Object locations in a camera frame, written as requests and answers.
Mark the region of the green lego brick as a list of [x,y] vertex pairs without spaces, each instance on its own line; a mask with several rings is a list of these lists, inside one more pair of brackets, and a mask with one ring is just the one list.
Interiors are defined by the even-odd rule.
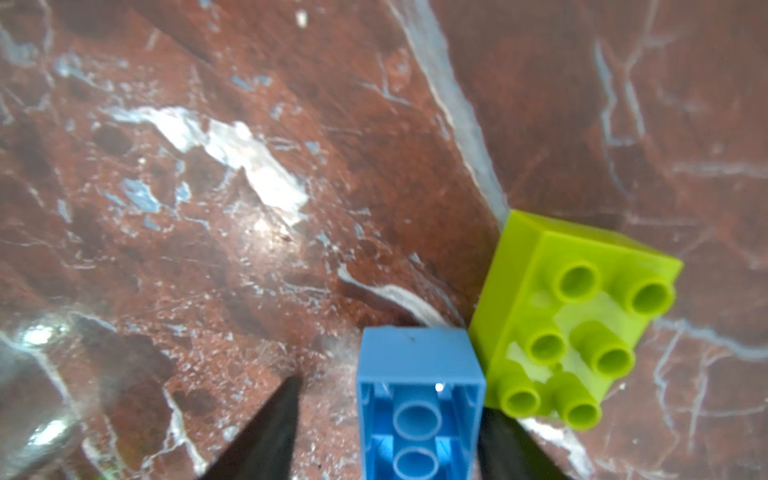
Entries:
[[469,326],[486,406],[595,427],[683,267],[616,231],[511,211]]

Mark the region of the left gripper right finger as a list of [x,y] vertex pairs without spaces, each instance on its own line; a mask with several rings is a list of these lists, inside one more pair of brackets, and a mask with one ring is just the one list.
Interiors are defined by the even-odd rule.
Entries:
[[485,408],[478,436],[483,480],[567,480],[566,475],[520,423]]

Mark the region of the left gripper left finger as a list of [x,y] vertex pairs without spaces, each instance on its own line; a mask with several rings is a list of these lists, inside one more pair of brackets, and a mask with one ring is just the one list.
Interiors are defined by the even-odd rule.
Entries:
[[301,387],[287,377],[201,479],[289,479]]

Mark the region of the blue lego brick diagonal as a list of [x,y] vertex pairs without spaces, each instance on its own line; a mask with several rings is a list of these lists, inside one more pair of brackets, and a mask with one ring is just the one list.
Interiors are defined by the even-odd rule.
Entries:
[[355,385],[363,478],[471,478],[486,380],[465,330],[368,327]]

